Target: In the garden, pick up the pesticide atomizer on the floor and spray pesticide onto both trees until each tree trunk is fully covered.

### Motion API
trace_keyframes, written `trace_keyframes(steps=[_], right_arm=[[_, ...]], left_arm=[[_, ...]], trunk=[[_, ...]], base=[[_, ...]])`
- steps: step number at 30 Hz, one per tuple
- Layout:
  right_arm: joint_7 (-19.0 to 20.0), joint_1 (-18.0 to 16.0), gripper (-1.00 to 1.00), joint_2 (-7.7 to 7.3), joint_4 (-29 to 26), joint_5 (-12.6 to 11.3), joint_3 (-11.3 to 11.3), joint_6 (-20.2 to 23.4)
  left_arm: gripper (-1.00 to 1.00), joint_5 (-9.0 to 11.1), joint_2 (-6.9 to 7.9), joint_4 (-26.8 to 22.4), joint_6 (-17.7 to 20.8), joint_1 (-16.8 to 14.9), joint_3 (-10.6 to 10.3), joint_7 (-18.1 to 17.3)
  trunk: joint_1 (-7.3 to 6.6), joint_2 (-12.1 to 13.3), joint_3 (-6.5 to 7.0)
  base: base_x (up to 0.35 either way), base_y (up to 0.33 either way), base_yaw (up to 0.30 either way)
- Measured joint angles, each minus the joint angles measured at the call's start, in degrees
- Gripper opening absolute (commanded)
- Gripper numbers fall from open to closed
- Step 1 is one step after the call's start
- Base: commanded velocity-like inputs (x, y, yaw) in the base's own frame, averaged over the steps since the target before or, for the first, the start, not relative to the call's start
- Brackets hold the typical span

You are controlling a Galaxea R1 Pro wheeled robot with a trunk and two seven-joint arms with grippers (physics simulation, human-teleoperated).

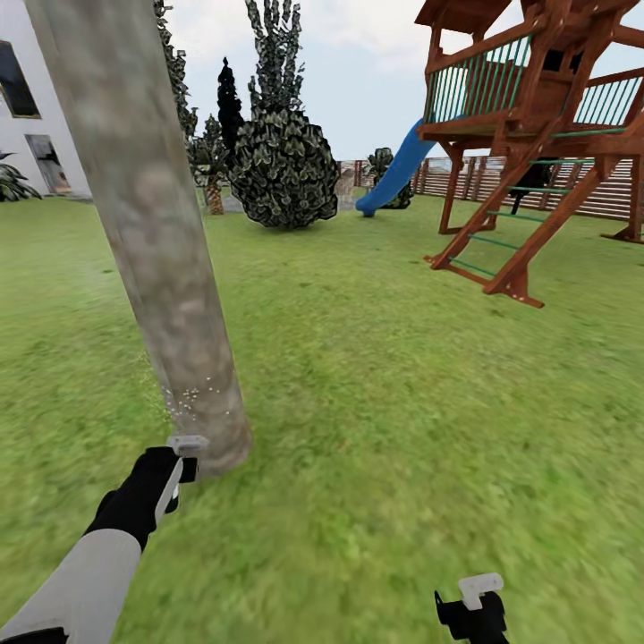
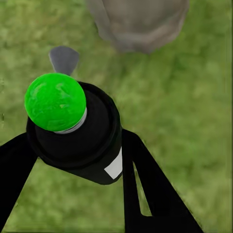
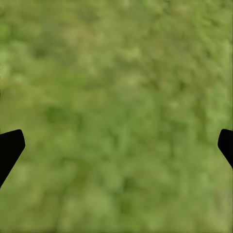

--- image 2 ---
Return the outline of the pesticide atomizer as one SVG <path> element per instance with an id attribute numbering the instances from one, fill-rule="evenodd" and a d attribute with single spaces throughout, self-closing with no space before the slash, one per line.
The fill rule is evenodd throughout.
<path id="1" fill-rule="evenodd" d="M 55 73 L 28 87 L 25 108 L 29 144 L 45 164 L 102 185 L 123 175 L 122 126 L 113 99 L 71 74 L 80 62 L 71 48 L 50 51 Z"/>

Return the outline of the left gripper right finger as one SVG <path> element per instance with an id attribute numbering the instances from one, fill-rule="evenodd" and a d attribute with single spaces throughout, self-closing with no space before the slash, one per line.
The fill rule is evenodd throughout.
<path id="1" fill-rule="evenodd" d="M 203 233 L 140 137 L 122 130 L 125 233 Z M 152 216 L 140 211 L 135 163 Z"/>

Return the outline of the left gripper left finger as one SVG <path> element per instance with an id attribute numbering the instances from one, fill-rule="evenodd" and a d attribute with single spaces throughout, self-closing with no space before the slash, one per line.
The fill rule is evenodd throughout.
<path id="1" fill-rule="evenodd" d="M 0 147 L 0 233 L 37 158 L 27 133 Z"/>

